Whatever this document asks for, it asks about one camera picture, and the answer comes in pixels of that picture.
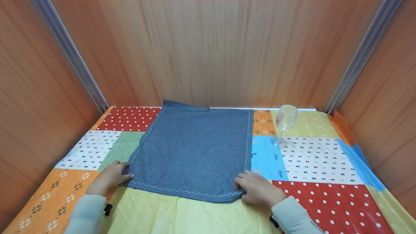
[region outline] gray cloth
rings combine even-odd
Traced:
[[[164,101],[130,157],[128,187],[208,202],[232,202],[238,173],[250,170],[253,111]]]

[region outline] patchwork tablecloth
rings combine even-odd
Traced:
[[[159,112],[158,107],[109,108],[56,164],[5,233],[63,233],[99,171],[115,159],[128,161]],[[358,145],[341,132],[345,128],[332,125],[325,113],[301,111],[295,127],[283,133],[287,147],[278,149],[271,142],[280,133],[275,116],[276,111],[254,112],[252,171],[294,196],[324,231],[416,230],[416,221],[371,172]],[[241,200],[215,204],[126,187],[107,199],[114,208],[102,233],[281,232],[268,221],[270,209]]]

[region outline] wooden wall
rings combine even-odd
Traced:
[[[0,1],[0,231],[99,117],[29,0]]]
[[[339,109],[371,168],[416,218],[416,1],[405,0]]]
[[[52,0],[110,105],[322,110],[381,0]]]

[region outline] wine glass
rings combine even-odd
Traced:
[[[293,128],[297,117],[297,108],[292,105],[281,106],[276,116],[276,127],[280,130],[280,136],[276,136],[274,145],[284,148],[287,145],[286,140],[282,137],[283,131]]]

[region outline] red polka dot fabric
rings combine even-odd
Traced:
[[[145,132],[161,107],[114,107],[97,130]]]
[[[394,233],[365,185],[272,181],[326,233]]]

